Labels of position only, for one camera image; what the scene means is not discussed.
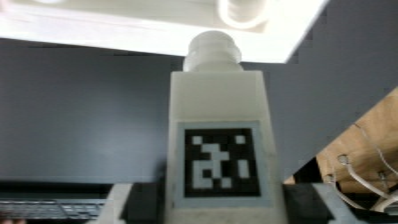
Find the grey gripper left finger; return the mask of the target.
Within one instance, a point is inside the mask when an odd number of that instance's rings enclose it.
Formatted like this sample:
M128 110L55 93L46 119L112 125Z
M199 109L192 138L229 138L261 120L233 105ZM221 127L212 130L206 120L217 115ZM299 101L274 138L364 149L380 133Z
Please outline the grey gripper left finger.
M116 184L112 187L109 200L103 210L103 223L105 224L126 224L121 214L125 210L125 204L130 196L132 184Z

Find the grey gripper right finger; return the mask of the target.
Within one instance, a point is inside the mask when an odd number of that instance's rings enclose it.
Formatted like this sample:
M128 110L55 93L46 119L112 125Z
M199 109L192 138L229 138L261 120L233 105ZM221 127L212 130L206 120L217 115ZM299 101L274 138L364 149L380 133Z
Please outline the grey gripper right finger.
M356 218L350 208L338 196L336 190L331 185L316 183L313 185L315 191L320 195L322 202L327 206L332 214L332 219L327 224L363 224L363 221Z

